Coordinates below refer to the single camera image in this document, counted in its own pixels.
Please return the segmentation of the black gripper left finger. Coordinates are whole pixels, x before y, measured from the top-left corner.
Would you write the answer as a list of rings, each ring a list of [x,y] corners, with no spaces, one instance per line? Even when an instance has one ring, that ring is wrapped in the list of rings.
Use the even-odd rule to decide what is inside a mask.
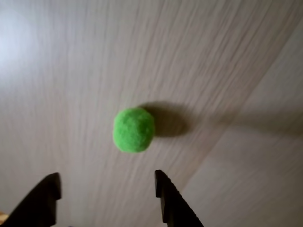
[[[61,177],[43,178],[12,211],[2,227],[51,227],[56,224],[57,201],[61,199]]]

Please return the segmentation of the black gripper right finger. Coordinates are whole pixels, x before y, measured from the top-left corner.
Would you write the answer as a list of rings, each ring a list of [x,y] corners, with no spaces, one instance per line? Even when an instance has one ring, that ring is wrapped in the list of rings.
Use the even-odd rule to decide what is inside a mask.
[[[160,199],[162,222],[169,227],[203,227],[174,183],[162,171],[155,171],[156,197]]]

